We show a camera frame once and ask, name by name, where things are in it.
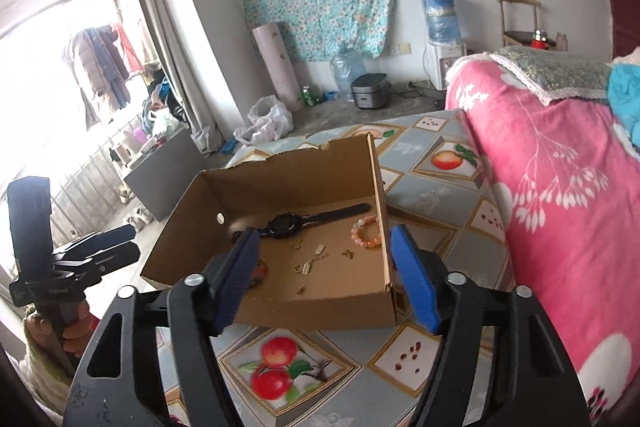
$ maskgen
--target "hand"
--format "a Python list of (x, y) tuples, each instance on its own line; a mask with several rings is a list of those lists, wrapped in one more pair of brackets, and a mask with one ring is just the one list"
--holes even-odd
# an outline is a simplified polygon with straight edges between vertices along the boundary
[[(65, 341), (62, 349), (75, 354), (78, 358), (82, 357), (91, 335), (94, 333), (91, 329), (93, 320), (94, 316), (89, 313), (89, 304), (86, 301), (78, 304), (78, 320), (69, 324), (63, 331), (62, 336)], [(43, 349), (48, 349), (49, 337), (53, 335), (51, 323), (39, 313), (29, 315), (26, 322), (31, 338)]]

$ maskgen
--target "pink beaded bracelet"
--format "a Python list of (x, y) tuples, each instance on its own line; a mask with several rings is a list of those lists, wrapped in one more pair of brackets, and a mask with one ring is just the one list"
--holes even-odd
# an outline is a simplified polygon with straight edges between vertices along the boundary
[(369, 223), (377, 223), (378, 216), (367, 216), (360, 218), (357, 223), (353, 225), (351, 229), (351, 238), (355, 241), (356, 245), (364, 248), (375, 248), (378, 247), (382, 243), (382, 239), (380, 239), (380, 234), (375, 239), (363, 239), (360, 237), (360, 230), (362, 230)]

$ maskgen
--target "pink roll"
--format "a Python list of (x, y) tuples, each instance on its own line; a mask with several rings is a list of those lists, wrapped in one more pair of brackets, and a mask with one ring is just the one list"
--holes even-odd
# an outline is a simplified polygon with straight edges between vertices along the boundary
[(270, 22), (256, 28), (254, 37), (264, 63), (267, 65), (278, 98), (291, 112), (299, 111), (305, 107), (305, 101), (302, 99), (296, 73), (293, 71), (289, 54), (284, 47), (278, 24)]

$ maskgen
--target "cardboard box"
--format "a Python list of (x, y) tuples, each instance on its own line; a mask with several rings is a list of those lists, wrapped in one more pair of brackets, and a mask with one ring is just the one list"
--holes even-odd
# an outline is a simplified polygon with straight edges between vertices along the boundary
[[(156, 287), (172, 285), (204, 269), (213, 255), (232, 247), (235, 230), (262, 226), (278, 214), (304, 216), (367, 202), (369, 212), (303, 229), (286, 239), (260, 241), (269, 272), (245, 294), (236, 322), (306, 330), (353, 330), (396, 324), (392, 301), (385, 197), (378, 156), (370, 136), (334, 140), (196, 176), (169, 218), (142, 270)], [(367, 249), (351, 240), (360, 217), (382, 218), (382, 245)], [(366, 227), (375, 235), (375, 227)], [(299, 250), (291, 244), (302, 238)], [(313, 259), (318, 245), (327, 257), (309, 275), (294, 267)], [(341, 255), (354, 252), (353, 258)], [(296, 288), (304, 291), (296, 295)]]

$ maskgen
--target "silver screw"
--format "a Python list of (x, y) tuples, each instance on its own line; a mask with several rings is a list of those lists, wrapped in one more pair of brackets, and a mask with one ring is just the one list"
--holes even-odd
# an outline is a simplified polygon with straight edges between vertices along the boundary
[(524, 284), (521, 284), (520, 286), (516, 286), (516, 293), (520, 297), (523, 297), (524, 299), (528, 299), (533, 295), (531, 288), (529, 288), (528, 286), (525, 286)]
[(460, 272), (451, 272), (447, 275), (447, 281), (456, 286), (462, 286), (466, 282), (466, 276)]
[(121, 299), (128, 299), (135, 292), (136, 292), (136, 289), (133, 288), (133, 286), (129, 286), (129, 285), (123, 286), (118, 290), (118, 297), (120, 297)]
[(184, 278), (184, 283), (187, 286), (199, 286), (204, 281), (204, 275), (202, 273), (192, 273)]

